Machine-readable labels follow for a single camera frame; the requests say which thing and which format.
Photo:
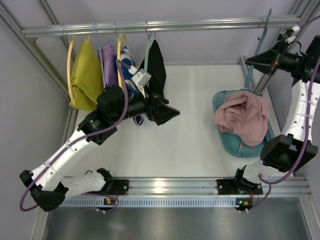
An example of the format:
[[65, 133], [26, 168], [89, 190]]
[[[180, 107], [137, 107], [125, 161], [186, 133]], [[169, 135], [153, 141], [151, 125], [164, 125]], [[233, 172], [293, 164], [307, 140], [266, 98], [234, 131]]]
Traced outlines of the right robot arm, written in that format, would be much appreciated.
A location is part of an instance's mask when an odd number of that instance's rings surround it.
[[264, 74], [282, 70], [293, 78], [291, 105], [281, 134], [264, 144], [260, 159], [237, 169], [231, 189], [249, 194], [262, 183], [269, 186], [284, 181], [318, 153], [312, 144], [312, 125], [320, 100], [320, 37], [316, 35], [304, 53], [290, 53], [291, 42], [279, 37], [276, 45], [246, 64]]

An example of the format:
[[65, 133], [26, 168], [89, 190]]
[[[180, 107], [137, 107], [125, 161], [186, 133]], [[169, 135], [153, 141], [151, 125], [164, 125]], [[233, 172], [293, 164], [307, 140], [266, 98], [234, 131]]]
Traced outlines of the blue-grey plastic hanger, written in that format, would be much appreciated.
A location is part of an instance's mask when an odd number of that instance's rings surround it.
[[[268, 11], [266, 20], [265, 20], [265, 24], [264, 24], [262, 35], [257, 38], [258, 45], [257, 45], [256, 50], [254, 52], [254, 56], [257, 56], [259, 54], [259, 51], [260, 51], [261, 46], [263, 44], [263, 41], [264, 41], [264, 39], [265, 39], [265, 37], [267, 35], [268, 24], [269, 24], [269, 20], [270, 20], [271, 14], [272, 14], [272, 9], [270, 8], [269, 11]], [[254, 66], [251, 65], [249, 67], [249, 70], [248, 70], [248, 73], [247, 73], [247, 76], [246, 76], [246, 79], [245, 79], [245, 83], [244, 83], [244, 87], [247, 88], [247, 89], [250, 88], [250, 84], [251, 84], [252, 76], [253, 76], [253, 71], [254, 71]]]

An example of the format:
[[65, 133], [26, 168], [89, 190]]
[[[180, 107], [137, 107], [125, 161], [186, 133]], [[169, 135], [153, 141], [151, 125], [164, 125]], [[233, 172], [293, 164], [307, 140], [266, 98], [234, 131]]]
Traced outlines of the pink trousers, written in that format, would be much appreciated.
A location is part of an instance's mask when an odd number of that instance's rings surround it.
[[228, 95], [215, 111], [213, 123], [222, 133], [229, 133], [240, 139], [237, 152], [244, 146], [254, 150], [261, 144], [268, 131], [269, 105], [262, 96], [240, 90]]

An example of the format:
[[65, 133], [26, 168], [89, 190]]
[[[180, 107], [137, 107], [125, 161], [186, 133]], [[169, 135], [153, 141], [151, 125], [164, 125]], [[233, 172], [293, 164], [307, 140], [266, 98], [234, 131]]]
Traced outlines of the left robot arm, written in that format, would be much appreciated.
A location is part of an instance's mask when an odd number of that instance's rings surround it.
[[123, 120], [138, 115], [145, 115], [160, 126], [179, 116], [180, 111], [154, 92], [146, 98], [139, 94], [129, 100], [127, 91], [121, 87], [105, 87], [97, 98], [97, 108], [84, 118], [61, 148], [39, 167], [19, 175], [27, 188], [22, 196], [30, 194], [37, 207], [50, 212], [75, 196], [111, 194], [115, 180], [104, 168], [83, 176], [67, 177], [66, 174], [83, 156], [116, 133]]

